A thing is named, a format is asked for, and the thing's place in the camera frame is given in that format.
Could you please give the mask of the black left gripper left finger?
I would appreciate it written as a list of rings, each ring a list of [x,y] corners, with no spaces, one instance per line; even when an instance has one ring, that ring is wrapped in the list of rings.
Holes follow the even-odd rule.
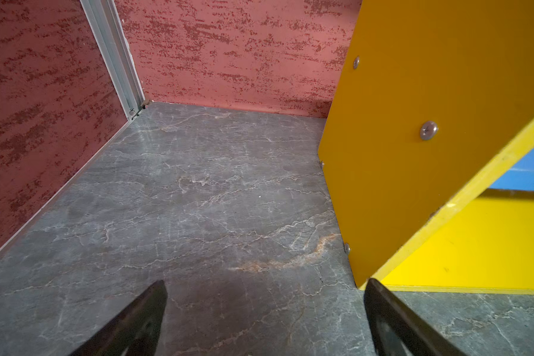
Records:
[[[72,355],[154,355],[166,310],[163,280],[152,283]]]

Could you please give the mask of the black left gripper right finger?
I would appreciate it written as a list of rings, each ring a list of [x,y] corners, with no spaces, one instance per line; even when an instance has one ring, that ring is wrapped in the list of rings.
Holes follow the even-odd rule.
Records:
[[[378,355],[463,355],[380,281],[367,281],[364,307]]]

